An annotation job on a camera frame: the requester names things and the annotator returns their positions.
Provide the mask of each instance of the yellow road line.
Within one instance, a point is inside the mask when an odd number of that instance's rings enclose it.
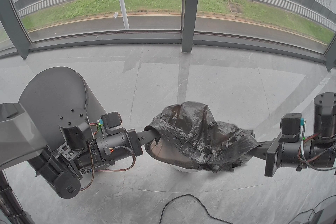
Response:
[[[181,15],[178,15],[178,14],[132,14],[132,15],[127,15],[127,16],[128,17],[138,17],[138,16],[175,16],[175,17],[178,16],[178,17],[180,17]],[[315,41],[315,42],[318,42],[322,45],[327,46],[326,44],[322,43],[321,41],[315,40],[313,38],[301,35],[299,33],[294,33],[294,32],[288,31],[288,30],[279,29],[279,28],[269,26],[269,25],[263,25],[263,24],[258,24],[258,23],[255,23],[255,22],[249,22],[249,21],[240,21],[240,20],[235,20],[235,19],[218,18],[218,17],[208,17],[208,16],[196,16],[196,17],[197,18],[216,19],[216,20],[236,21],[236,22],[246,23],[246,24],[250,24],[250,25],[262,26],[262,27],[266,27],[266,28],[270,28],[270,29],[274,29],[274,30],[278,30],[278,31],[286,32],[286,33],[295,34],[299,37],[304,37],[304,38],[307,38],[309,40],[312,40],[312,41]],[[70,23],[89,21],[89,20],[98,20],[98,19],[108,19],[108,18],[114,18],[114,17],[113,16],[104,16],[104,17],[87,18],[87,19],[75,20],[75,21],[67,21],[67,22],[62,22],[62,23],[42,27],[42,28],[39,28],[39,29],[35,29],[35,30],[32,30],[32,31],[29,31],[28,33],[32,33],[32,32],[47,29],[47,28],[52,28],[54,26],[59,26],[59,25],[67,25],[67,24],[70,24]]]

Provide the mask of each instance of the gray tile floor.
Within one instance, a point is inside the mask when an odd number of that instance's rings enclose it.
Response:
[[[301,112],[313,129],[313,98],[336,91],[336,72],[296,58],[216,47],[120,45],[58,49],[0,60],[0,102],[17,102],[27,83],[49,67],[78,71],[107,112],[118,111],[126,129],[137,131],[167,105],[185,100],[209,105],[216,120],[253,128],[259,141],[279,133],[285,113]],[[125,167],[131,159],[121,160]],[[133,169],[101,173],[71,200],[59,198],[27,163],[6,170],[24,209],[36,224],[159,222],[161,210],[183,193],[197,196],[210,214],[235,224],[287,224],[336,194],[333,172],[281,168],[273,178],[252,158],[233,173],[183,173],[146,153]],[[87,175],[82,184],[89,181]],[[162,224],[218,223],[190,197],[171,204]]]

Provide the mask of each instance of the trash bag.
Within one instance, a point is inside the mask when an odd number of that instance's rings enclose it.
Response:
[[[259,146],[253,130],[215,121],[209,107],[198,102],[166,107],[145,131],[151,129],[161,137],[146,144],[146,152],[187,169],[233,171],[250,160],[248,152]]]

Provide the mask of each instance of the manhole cover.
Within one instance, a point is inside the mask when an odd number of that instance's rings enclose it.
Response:
[[[229,3],[229,8],[231,12],[234,13],[243,13],[243,7],[238,4],[238,3],[233,3],[233,2],[228,2]]]

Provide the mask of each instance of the asphalt road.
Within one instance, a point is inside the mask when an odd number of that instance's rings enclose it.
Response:
[[[130,29],[179,29],[181,17],[179,16],[129,16]],[[53,26],[30,32],[32,41],[61,37],[81,33],[93,33],[100,31],[123,30],[124,23],[122,17],[100,18]],[[271,41],[299,46],[309,50],[323,53],[327,46],[316,41],[301,37],[292,33],[287,33],[277,29],[263,26],[241,23],[238,21],[219,20],[198,17],[196,19],[196,31],[228,33],[240,36],[256,37]]]

